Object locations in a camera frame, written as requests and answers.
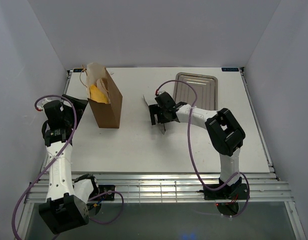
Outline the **metal tongs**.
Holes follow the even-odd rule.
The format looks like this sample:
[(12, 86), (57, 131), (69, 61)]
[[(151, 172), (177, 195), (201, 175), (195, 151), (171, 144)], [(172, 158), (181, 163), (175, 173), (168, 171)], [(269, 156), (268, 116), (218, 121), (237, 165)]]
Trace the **metal tongs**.
[(150, 94), (144, 94), (143, 99), (149, 110), (151, 124), (153, 126), (157, 126), (161, 133), (164, 135), (166, 133), (166, 127), (165, 124), (158, 122), (158, 113), (160, 111), (160, 107), (154, 99), (154, 96)]

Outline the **breaded oval fake bread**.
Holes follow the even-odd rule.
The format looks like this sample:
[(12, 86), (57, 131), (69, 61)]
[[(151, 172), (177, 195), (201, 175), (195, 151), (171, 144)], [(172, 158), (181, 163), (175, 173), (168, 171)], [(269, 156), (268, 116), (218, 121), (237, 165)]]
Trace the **breaded oval fake bread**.
[(108, 97), (102, 93), (97, 86), (95, 86), (94, 84), (92, 84), (89, 87), (89, 91), (90, 91), (90, 99), (98, 102), (98, 103), (104, 103), (104, 104), (108, 104), (109, 100)]

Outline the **long white fake bread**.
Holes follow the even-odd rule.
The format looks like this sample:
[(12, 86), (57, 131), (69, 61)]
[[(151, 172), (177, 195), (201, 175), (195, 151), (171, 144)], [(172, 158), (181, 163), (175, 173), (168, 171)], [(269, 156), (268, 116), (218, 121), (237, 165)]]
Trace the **long white fake bread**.
[(100, 92), (102, 92), (104, 95), (108, 95), (109, 91), (107, 90), (105, 83), (104, 83), (102, 78), (99, 78), (96, 81), (96, 86), (97, 86), (97, 88), (99, 89)]

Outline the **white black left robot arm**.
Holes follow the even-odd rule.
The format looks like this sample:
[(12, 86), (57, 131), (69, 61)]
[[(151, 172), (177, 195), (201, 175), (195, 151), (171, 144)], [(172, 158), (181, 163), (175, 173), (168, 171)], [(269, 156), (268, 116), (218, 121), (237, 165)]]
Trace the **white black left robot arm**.
[(64, 100), (44, 99), (40, 109), (47, 120), (42, 135), (48, 154), (49, 187), (39, 214), (51, 232), (58, 235), (88, 224), (88, 200), (99, 196), (100, 188), (92, 174), (72, 178), (72, 133), (78, 126), (87, 100), (64, 95)]

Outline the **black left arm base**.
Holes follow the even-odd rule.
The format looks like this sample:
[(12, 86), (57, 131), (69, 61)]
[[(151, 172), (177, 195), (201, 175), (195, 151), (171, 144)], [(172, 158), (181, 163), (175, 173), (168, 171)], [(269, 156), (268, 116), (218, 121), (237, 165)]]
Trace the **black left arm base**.
[(115, 193), (112, 193), (116, 190), (116, 186), (113, 184), (100, 184), (99, 187), (99, 197), (95, 199), (95, 201), (113, 201), (115, 199)]

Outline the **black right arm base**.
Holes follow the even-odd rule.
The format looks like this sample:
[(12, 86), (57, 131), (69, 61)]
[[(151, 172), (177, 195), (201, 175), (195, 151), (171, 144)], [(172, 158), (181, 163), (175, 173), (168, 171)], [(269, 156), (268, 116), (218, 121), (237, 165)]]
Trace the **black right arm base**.
[(225, 186), (218, 191), (211, 191), (205, 187), (198, 191), (204, 194), (205, 200), (246, 200), (249, 194), (247, 184)]

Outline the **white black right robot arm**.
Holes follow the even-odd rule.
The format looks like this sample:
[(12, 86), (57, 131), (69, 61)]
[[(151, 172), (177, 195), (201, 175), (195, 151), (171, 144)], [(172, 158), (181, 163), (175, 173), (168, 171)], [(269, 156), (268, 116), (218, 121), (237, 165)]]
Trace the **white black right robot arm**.
[(204, 184), (201, 190), (207, 200), (249, 198), (249, 185), (243, 183), (245, 176), (239, 171), (239, 154), (245, 132), (232, 114), (223, 108), (219, 111), (205, 110), (185, 102), (176, 103), (171, 95), (162, 92), (148, 104), (151, 124), (165, 125), (170, 122), (187, 123), (207, 130), (212, 146), (219, 153), (221, 171), (217, 184)]

